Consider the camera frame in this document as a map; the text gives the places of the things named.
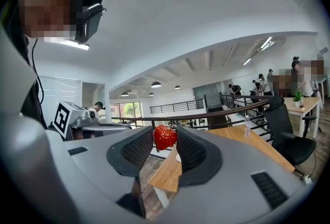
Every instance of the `vr headset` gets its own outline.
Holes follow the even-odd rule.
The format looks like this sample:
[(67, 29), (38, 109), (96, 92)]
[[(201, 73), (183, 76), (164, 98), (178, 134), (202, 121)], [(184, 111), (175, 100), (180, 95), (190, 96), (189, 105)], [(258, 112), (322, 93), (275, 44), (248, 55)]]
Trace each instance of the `vr headset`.
[(71, 0), (71, 25), (74, 40), (84, 44), (97, 31), (101, 16), (106, 11), (102, 0)]
[(84, 44), (97, 31), (98, 24), (103, 14), (103, 6), (100, 3), (85, 8), (77, 14), (75, 41)]

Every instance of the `chair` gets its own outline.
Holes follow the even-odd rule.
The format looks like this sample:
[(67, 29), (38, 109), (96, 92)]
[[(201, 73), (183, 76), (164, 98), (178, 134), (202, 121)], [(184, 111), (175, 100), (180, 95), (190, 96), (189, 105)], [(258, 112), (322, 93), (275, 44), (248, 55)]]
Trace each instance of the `chair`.
[[(313, 153), (316, 142), (311, 139), (296, 137), (293, 135), (292, 125), (289, 119), (287, 107), (284, 104), (284, 98), (275, 95), (268, 99), (269, 108), (265, 110), (264, 115), (268, 122), (274, 139), (272, 147), (276, 149), (292, 165), (303, 163)], [(304, 120), (313, 120), (316, 117), (307, 116)]]

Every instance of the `plastic bottle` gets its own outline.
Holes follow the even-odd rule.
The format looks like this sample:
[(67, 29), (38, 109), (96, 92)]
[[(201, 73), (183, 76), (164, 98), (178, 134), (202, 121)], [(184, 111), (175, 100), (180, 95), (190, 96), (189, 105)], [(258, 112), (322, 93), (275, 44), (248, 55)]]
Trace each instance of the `plastic bottle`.
[(249, 136), (251, 133), (250, 129), (250, 118), (248, 115), (245, 116), (245, 136)]

